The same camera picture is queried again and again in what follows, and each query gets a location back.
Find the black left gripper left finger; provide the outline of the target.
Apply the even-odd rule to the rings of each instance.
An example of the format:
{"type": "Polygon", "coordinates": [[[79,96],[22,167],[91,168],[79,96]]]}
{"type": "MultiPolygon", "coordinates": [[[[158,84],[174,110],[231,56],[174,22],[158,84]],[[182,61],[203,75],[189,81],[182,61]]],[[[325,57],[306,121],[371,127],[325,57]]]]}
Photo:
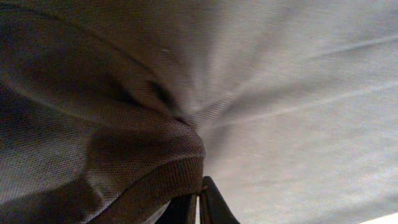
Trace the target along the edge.
{"type": "Polygon", "coordinates": [[[195,224],[196,207],[195,194],[173,198],[155,224],[195,224]]]}

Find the black t-shirt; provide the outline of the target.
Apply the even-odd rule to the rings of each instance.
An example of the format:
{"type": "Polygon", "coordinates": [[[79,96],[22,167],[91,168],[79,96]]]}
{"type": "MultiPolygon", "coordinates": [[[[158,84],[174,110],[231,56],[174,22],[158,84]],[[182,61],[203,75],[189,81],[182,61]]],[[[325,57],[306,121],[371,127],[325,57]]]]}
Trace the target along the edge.
{"type": "Polygon", "coordinates": [[[397,212],[396,1],[2,1],[1,222],[397,212]]]}

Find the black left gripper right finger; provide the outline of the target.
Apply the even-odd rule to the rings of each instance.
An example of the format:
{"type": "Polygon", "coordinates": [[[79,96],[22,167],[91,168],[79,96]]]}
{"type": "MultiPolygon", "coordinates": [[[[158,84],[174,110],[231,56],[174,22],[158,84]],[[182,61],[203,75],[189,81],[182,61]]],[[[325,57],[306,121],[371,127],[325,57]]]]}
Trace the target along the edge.
{"type": "Polygon", "coordinates": [[[210,176],[202,181],[200,194],[201,224],[240,224],[225,202],[222,194],[210,176]]]}

